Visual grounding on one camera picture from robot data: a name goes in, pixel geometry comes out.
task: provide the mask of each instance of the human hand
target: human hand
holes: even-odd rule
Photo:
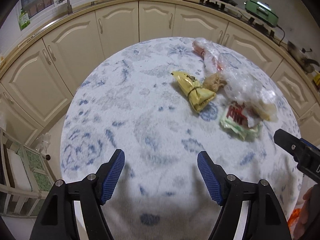
[[[304,232],[306,231],[305,229],[305,224],[308,222],[308,217],[309,217],[309,199],[311,197],[311,192],[312,192],[313,187],[308,189],[308,191],[303,195],[302,199],[305,200],[303,207],[301,208],[300,211],[300,216],[297,222],[296,227],[294,228],[293,231],[293,240],[299,239],[301,236],[303,236]]]

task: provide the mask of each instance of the green appliance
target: green appliance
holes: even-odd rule
[[[268,4],[255,0],[249,0],[246,1],[244,8],[248,13],[264,21],[269,26],[273,28],[277,26],[278,16]]]

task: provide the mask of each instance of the black pan handle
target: black pan handle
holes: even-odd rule
[[[315,64],[315,65],[317,65],[318,67],[320,67],[319,62],[316,61],[316,60],[314,60],[314,59],[311,59],[311,58],[306,58],[306,59],[303,60],[303,62],[304,62],[305,64]]]

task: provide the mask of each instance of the silver screw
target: silver screw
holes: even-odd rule
[[[91,173],[91,174],[89,174],[89,175],[87,176],[87,179],[88,179],[88,180],[94,180],[96,177],[97,177],[96,174]]]
[[[260,183],[263,185],[263,186],[268,186],[269,185],[269,182],[267,182],[265,179],[262,179],[260,181]]]
[[[235,175],[232,175],[232,174],[229,174],[229,175],[227,176],[227,179],[230,180],[230,181],[234,181],[234,180],[236,180],[236,176],[235,176]]]
[[[63,184],[63,180],[59,179],[56,181],[55,185],[60,187]]]

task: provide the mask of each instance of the white floral tablecloth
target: white floral tablecloth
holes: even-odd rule
[[[227,174],[249,182],[267,179],[287,218],[295,206],[302,173],[273,142],[279,128],[300,137],[287,100],[260,68],[216,45],[234,68],[249,71],[279,96],[279,121],[263,122],[260,138],[247,142],[226,133],[219,122],[228,104],[223,90],[196,114],[170,75],[183,70],[203,81],[204,62],[192,42],[156,39],[114,54],[83,82],[66,115],[60,164],[67,183],[96,172],[115,149],[125,152],[114,194],[102,207],[115,240],[208,239],[220,207],[197,167],[202,150]],[[235,239],[242,238],[245,206]],[[79,206],[76,213],[81,219]]]

